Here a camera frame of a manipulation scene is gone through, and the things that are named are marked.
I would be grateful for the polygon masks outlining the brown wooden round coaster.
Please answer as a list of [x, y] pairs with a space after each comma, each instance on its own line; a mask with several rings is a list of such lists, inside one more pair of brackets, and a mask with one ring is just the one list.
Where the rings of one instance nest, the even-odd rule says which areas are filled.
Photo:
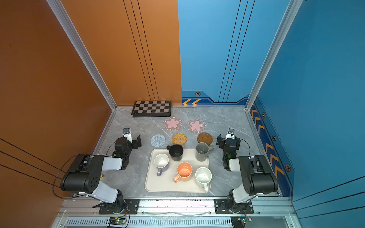
[[211, 145], [213, 142], [213, 137], [209, 133], [200, 133], [197, 137], [197, 142]]

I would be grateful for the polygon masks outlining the blue woven round coaster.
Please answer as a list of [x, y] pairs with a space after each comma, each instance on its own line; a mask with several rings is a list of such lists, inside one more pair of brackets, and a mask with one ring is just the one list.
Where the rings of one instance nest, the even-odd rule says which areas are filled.
[[154, 135], [152, 138], [151, 138], [151, 141], [150, 141], [150, 144], [153, 146], [153, 147], [162, 147], [164, 144], [165, 144], [165, 136], [162, 135], [162, 134], [158, 134], [158, 135]]

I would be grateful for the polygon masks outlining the pink flower coaster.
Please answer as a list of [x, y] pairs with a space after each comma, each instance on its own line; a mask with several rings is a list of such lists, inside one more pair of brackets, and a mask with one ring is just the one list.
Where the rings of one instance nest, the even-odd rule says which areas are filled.
[[188, 131], [197, 134], [202, 133], [207, 126], [206, 123], [201, 121], [201, 119], [188, 121], [187, 124], [188, 124]]
[[164, 120], [163, 124], [166, 131], [178, 131], [180, 130], [182, 120], [173, 116]]

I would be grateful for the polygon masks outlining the purple mug white inside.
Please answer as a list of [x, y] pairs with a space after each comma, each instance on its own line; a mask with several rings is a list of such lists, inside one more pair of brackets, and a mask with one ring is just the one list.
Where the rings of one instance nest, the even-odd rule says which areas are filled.
[[154, 159], [154, 165], [157, 168], [157, 176], [161, 176], [169, 168], [169, 157], [166, 154], [159, 154]]

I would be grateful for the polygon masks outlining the tan rattan round coaster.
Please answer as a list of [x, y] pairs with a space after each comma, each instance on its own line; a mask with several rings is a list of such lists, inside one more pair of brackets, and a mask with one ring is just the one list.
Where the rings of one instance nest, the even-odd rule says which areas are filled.
[[184, 145], [187, 143], [187, 136], [183, 133], [176, 133], [172, 137], [173, 144]]

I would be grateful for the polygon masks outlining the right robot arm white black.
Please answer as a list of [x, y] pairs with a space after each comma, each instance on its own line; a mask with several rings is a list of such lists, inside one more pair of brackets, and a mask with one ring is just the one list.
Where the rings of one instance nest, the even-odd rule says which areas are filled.
[[217, 137], [216, 145], [223, 149], [222, 163], [225, 170], [239, 172], [242, 184], [231, 190], [227, 199], [215, 201], [217, 214], [252, 214], [252, 199], [278, 191], [279, 185], [266, 156], [238, 156], [240, 139], [233, 134]]

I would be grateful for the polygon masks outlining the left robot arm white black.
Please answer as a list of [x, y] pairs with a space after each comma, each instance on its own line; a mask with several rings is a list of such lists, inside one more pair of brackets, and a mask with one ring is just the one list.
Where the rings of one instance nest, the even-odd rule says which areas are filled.
[[94, 208], [99, 208], [99, 214], [137, 214], [140, 200], [124, 199], [121, 190], [101, 181], [101, 174], [105, 171], [125, 170], [132, 150], [141, 146], [141, 136], [136, 140], [123, 136], [115, 141], [115, 151], [111, 157], [78, 154], [62, 178], [60, 188], [64, 192], [80, 193], [98, 200], [99, 204]]

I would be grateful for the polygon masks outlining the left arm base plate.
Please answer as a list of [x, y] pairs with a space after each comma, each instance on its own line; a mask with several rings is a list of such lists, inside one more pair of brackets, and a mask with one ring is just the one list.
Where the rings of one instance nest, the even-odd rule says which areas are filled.
[[99, 209], [99, 214], [101, 215], [136, 215], [139, 208], [139, 199], [124, 199], [124, 205], [122, 206], [112, 206], [112, 205], [102, 205]]

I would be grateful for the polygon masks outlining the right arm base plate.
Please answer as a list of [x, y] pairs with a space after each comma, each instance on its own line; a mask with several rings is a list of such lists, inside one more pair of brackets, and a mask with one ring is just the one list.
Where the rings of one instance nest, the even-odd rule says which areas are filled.
[[214, 207], [216, 214], [254, 214], [252, 202], [236, 203], [225, 199], [215, 199]]

